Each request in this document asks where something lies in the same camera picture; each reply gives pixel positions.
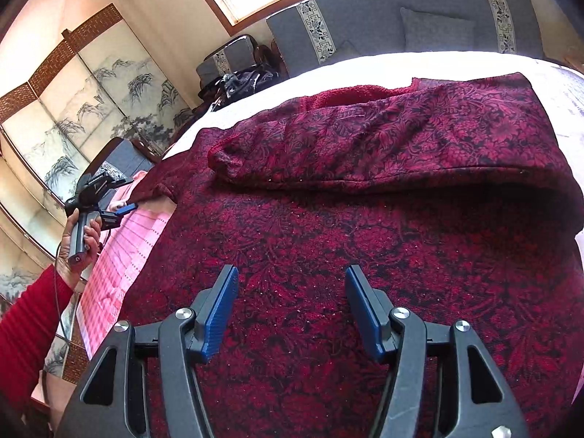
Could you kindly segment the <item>red sleeved left forearm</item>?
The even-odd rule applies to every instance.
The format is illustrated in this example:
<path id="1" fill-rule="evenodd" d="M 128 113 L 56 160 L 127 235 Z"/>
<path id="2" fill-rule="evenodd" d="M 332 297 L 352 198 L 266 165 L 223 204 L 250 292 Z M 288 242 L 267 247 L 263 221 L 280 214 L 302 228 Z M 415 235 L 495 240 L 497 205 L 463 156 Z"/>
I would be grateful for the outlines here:
<path id="1" fill-rule="evenodd" d="M 17 412 L 28 404 L 73 290 L 50 266 L 1 319 L 1 396 Z"/>

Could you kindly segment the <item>person's left hand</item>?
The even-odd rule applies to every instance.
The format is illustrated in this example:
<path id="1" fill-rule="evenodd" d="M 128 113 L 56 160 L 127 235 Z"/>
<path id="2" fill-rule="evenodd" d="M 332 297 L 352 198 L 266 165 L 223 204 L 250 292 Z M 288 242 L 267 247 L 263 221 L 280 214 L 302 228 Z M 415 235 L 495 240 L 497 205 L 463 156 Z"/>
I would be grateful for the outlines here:
<path id="1" fill-rule="evenodd" d="M 102 219 L 97 216 L 91 219 L 88 226 L 84 228 L 85 256 L 80 262 L 70 264 L 68 261 L 71 233 L 79 218 L 79 211 L 75 209 L 73 214 L 67 218 L 60 240 L 57 257 L 55 257 L 55 270 L 60 278 L 64 280 L 71 290 L 74 290 L 80 281 L 81 273 L 90 265 L 94 264 L 100 247 L 99 240 L 102 227 Z"/>

